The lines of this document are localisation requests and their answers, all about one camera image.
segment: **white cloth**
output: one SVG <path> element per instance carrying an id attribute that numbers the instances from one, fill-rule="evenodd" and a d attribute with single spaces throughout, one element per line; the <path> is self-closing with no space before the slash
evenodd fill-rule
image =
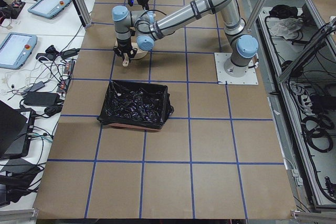
<path id="1" fill-rule="evenodd" d="M 302 27 L 302 21 L 296 18 L 285 18 L 279 20 L 271 29 L 272 36 L 279 36 L 285 39 L 295 39 L 298 37 L 296 31 Z"/>

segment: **tablet screen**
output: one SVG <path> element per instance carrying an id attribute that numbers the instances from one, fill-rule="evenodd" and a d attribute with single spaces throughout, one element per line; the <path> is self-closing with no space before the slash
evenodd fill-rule
<path id="1" fill-rule="evenodd" d="M 30 38 L 30 36 L 25 35 L 10 35 L 6 43 L 0 48 L 0 64 L 13 65 Z"/>
<path id="2" fill-rule="evenodd" d="M 42 13 L 42 14 L 48 14 L 57 5 L 59 5 L 60 1 L 62 0 L 41 0 L 36 6 L 32 8 L 32 10 Z"/>

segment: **laptop screen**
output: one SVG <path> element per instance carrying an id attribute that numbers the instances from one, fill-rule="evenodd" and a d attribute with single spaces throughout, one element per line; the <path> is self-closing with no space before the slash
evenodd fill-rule
<path id="1" fill-rule="evenodd" d="M 19 138 L 27 118 L 0 100 L 0 156 Z"/>

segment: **white mounting plate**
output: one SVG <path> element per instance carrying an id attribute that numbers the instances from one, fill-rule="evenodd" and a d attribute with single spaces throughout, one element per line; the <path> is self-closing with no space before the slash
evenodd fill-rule
<path id="1" fill-rule="evenodd" d="M 230 76 L 224 70 L 224 62 L 231 57 L 231 54 L 224 52 L 215 53 L 218 84 L 258 85 L 256 70 L 249 68 L 243 77 Z"/>

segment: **black plastic bag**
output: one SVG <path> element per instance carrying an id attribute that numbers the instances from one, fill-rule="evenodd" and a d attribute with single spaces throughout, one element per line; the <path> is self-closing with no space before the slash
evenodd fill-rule
<path id="1" fill-rule="evenodd" d="M 164 85 L 111 81 L 98 120 L 102 125 L 160 130 L 174 112 L 169 96 Z"/>

